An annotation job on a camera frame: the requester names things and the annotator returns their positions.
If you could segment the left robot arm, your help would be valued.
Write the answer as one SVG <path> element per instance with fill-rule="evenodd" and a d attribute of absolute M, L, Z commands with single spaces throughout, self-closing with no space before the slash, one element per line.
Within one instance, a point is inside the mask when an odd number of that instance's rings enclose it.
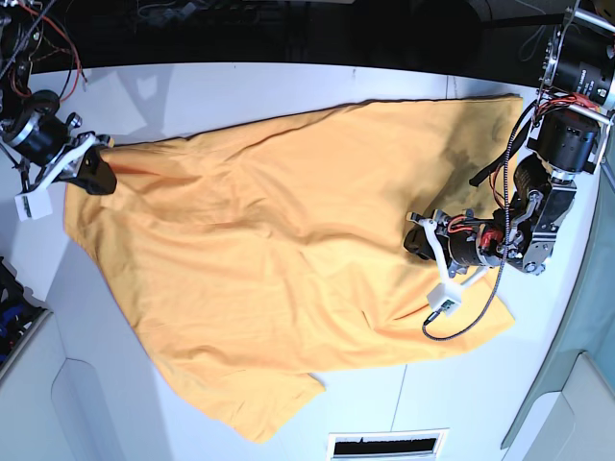
<path fill-rule="evenodd" d="M 469 181 L 494 187 L 525 147 L 530 154 L 512 175 L 513 194 L 493 191 L 497 208 L 489 218 L 472 210 L 450 216 L 437 209 L 431 231 L 422 215 L 409 217 L 415 225 L 405 249 L 443 262 L 450 278 L 470 267 L 503 264 L 540 274 L 575 199 L 576 176 L 594 173 L 603 159 L 614 127 L 613 19 L 579 5 L 569 8 L 548 42 L 543 69 L 537 97 L 516 122 L 504 152 Z"/>

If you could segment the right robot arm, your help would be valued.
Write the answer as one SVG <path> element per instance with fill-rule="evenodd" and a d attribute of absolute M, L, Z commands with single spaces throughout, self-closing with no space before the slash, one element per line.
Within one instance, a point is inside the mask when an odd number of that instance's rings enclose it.
<path fill-rule="evenodd" d="M 90 195 L 110 195 L 116 176 L 100 151 L 112 147 L 113 139 L 93 131 L 77 133 L 83 119 L 76 112 L 64 120 L 58 117 L 86 76 L 74 41 L 52 15 L 54 5 L 1 3 L 1 152 L 19 173 L 24 193 L 49 181 L 71 183 Z M 61 92 L 32 90 L 35 64 L 55 54 L 70 61 Z"/>

